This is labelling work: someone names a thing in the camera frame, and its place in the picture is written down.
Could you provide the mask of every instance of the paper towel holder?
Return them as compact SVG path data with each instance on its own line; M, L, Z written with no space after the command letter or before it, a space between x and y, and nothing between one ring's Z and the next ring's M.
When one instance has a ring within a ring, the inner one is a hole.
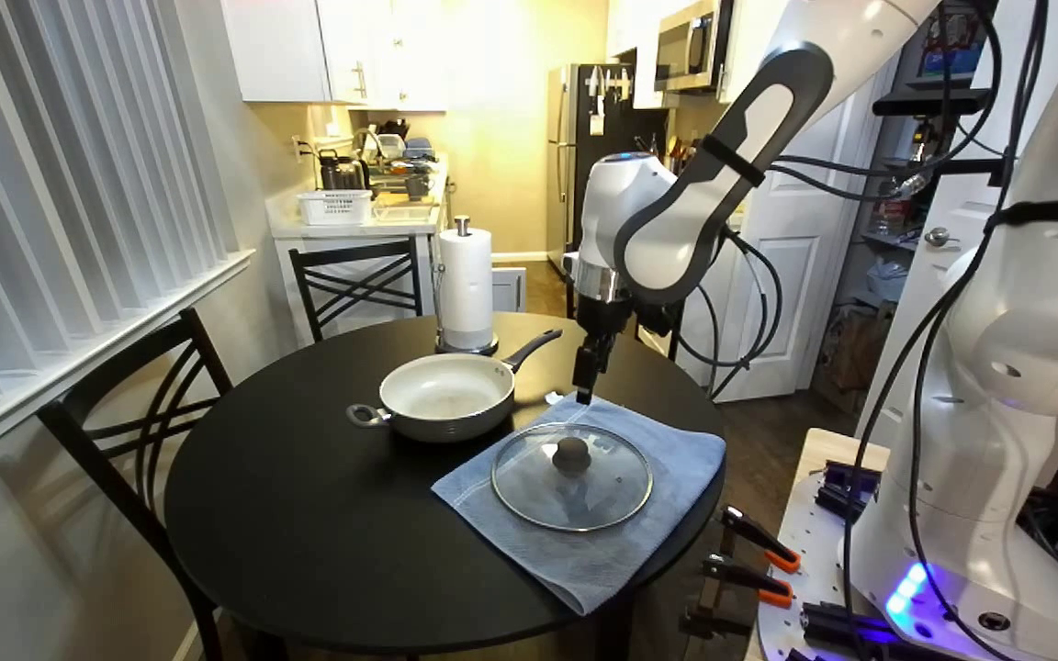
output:
M470 235L470 216L467 216L467 212L456 212L456 216L452 216L452 231L467 237L467 235ZM500 349L497 334L491 334L487 344L474 344L474 349L467 349L467 344L452 344L452 341L443 339L440 327L435 329L435 351L474 351L474 357L497 357L497 349Z

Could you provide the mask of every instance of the window blinds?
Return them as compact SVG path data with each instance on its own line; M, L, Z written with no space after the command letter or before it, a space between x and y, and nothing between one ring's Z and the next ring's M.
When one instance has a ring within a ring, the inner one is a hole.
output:
M230 261L216 192L171 5L0 0L0 411Z

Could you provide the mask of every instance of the paper towel roll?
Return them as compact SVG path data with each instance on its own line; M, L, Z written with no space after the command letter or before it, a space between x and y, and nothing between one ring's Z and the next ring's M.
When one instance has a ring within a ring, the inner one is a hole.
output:
M491 344L491 235L480 226L448 226L436 235L436 249L440 344L484 351Z

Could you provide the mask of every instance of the glass lid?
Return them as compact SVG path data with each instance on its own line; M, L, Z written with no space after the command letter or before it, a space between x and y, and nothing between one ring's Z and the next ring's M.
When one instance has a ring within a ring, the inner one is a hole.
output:
M541 426L511 437L491 466L497 498L519 518L594 532L627 521L654 489L634 445L588 426Z

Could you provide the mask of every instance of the microwave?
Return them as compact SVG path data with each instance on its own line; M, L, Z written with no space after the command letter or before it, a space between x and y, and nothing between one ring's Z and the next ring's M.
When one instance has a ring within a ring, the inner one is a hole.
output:
M699 0L669 19L659 33L654 84L663 92L715 87L715 70L729 50L736 0Z

